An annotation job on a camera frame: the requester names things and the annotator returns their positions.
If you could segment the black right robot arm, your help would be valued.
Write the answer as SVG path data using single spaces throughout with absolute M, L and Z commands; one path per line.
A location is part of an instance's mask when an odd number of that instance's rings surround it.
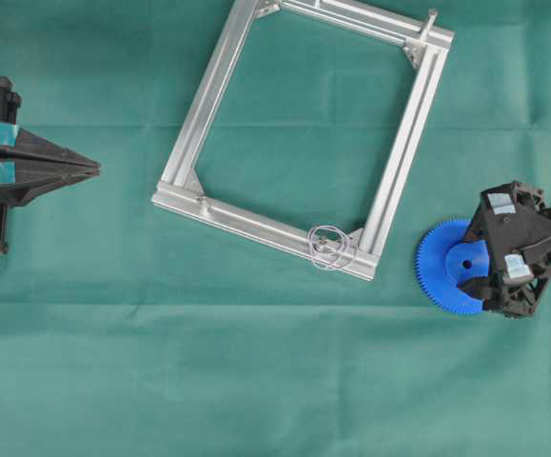
M 533 316 L 551 280 L 551 208 L 543 190 L 513 181 L 482 191 L 462 241 L 484 241 L 489 266 L 458 288 L 484 311 Z

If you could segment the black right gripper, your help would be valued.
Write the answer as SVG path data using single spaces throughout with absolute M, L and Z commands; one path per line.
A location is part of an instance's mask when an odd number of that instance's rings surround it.
M 517 182 L 520 203 L 528 209 L 528 236 L 521 244 L 521 254 L 535 278 L 520 286 L 505 286 L 496 276 L 481 276 L 460 284 L 460 290 L 482 302 L 482 308 L 508 318 L 531 317 L 537 310 L 542 294 L 551 280 L 551 207 L 544 202 L 543 190 Z M 489 243 L 486 215 L 492 209 L 487 189 L 480 193 L 478 207 L 462 236 L 463 243 Z

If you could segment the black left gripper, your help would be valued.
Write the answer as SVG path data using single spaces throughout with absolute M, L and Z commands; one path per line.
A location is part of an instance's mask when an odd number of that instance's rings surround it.
M 19 130 L 16 126 L 16 112 L 20 104 L 19 95 L 12 90 L 12 82 L 6 77 L 0 77 L 0 254 L 7 250 L 7 207 L 24 207 L 43 194 L 100 175 L 98 162 L 26 129 Z M 74 165 L 94 170 L 15 183 L 15 165 L 10 159 Z

